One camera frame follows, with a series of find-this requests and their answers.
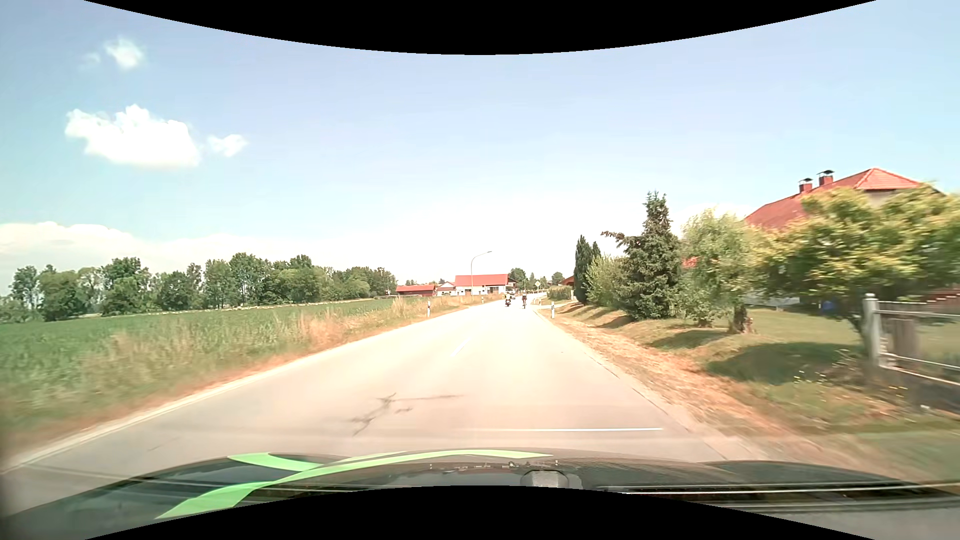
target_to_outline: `lamp post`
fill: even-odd
[[[492,253],[493,250],[485,251],[480,255],[486,255],[487,253]],[[470,260],[470,296],[473,296],[473,258]]]

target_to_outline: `road crack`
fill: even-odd
[[[402,408],[393,408],[396,404],[400,402],[405,403],[405,402],[416,402],[416,401],[425,401],[425,400],[449,400],[449,399],[460,398],[460,397],[462,396],[459,394],[443,394],[439,396],[427,396],[424,398],[396,398],[396,392],[394,392],[393,394],[385,398],[377,398],[377,400],[380,402],[380,405],[377,408],[375,408],[374,410],[371,410],[370,412],[368,412],[367,414],[364,414],[363,416],[356,416],[350,419],[350,421],[353,424],[360,425],[359,428],[357,428],[357,430],[353,432],[353,435],[356,436],[360,434],[363,430],[368,428],[374,420],[376,420],[380,416],[383,416],[384,414],[389,414],[391,412],[393,412],[393,414],[400,414],[404,412],[410,412],[411,410],[414,409],[412,405],[408,405]]]

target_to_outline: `metal fence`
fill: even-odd
[[[903,387],[925,388],[960,405],[960,308],[938,303],[863,301],[871,363]]]

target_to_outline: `grass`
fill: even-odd
[[[4,428],[22,433],[198,386],[426,317],[426,298],[0,325]],[[479,297],[432,298],[431,315]]]
[[[868,388],[863,346],[849,323],[814,314],[752,308],[756,333],[693,328],[679,319],[633,321],[623,312],[572,305],[559,315],[635,343],[691,360],[726,382],[740,402],[813,434],[846,433],[884,455],[938,478],[960,478],[960,422],[948,413],[911,406],[906,388]],[[956,325],[924,325],[925,354],[960,351]]]

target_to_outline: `road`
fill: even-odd
[[[722,459],[532,307],[487,303],[287,369],[24,464],[6,511],[250,452],[548,447]]]

